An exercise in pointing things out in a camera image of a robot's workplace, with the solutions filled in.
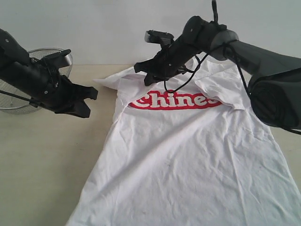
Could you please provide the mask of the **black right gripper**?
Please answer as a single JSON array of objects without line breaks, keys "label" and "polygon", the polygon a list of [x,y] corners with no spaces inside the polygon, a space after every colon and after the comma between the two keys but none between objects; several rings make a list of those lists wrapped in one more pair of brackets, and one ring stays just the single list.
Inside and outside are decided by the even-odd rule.
[{"label": "black right gripper", "polygon": [[173,42],[158,52],[153,59],[138,62],[134,71],[145,72],[145,86],[162,82],[176,75],[191,72],[185,64],[195,55],[195,47],[189,44]]}]

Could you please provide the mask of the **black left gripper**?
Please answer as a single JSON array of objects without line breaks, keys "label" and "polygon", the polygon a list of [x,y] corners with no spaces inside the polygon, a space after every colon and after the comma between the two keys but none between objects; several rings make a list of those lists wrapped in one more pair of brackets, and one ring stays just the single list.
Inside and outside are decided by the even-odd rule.
[{"label": "black left gripper", "polygon": [[38,97],[31,102],[34,107],[42,107],[56,114],[66,114],[79,118],[89,118],[91,110],[85,99],[97,100],[98,90],[72,83],[67,77],[61,76],[58,87],[49,95]]}]

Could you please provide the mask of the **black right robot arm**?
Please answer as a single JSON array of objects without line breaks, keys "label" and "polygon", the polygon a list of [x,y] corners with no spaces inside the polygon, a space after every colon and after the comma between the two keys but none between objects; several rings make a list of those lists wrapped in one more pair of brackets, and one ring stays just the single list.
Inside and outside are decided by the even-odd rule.
[{"label": "black right robot arm", "polygon": [[146,41],[161,46],[154,58],[136,63],[145,72],[144,83],[167,81],[186,72],[185,63],[199,53],[219,61],[234,62],[251,75],[245,84],[251,107],[266,125],[297,132],[301,128],[301,61],[241,42],[235,32],[215,21],[191,17],[182,34],[174,39],[166,32],[149,30]]}]

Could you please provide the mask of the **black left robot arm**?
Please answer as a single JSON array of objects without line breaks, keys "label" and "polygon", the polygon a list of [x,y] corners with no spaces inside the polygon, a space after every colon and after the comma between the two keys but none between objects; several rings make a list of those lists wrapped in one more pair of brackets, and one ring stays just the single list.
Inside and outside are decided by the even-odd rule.
[{"label": "black left robot arm", "polygon": [[9,85],[30,96],[30,105],[50,110],[56,114],[67,114],[89,118],[91,110],[85,99],[97,99],[98,91],[93,87],[74,84],[59,72],[70,66],[67,56],[70,49],[44,56],[31,57],[5,30],[0,32],[0,78]]}]

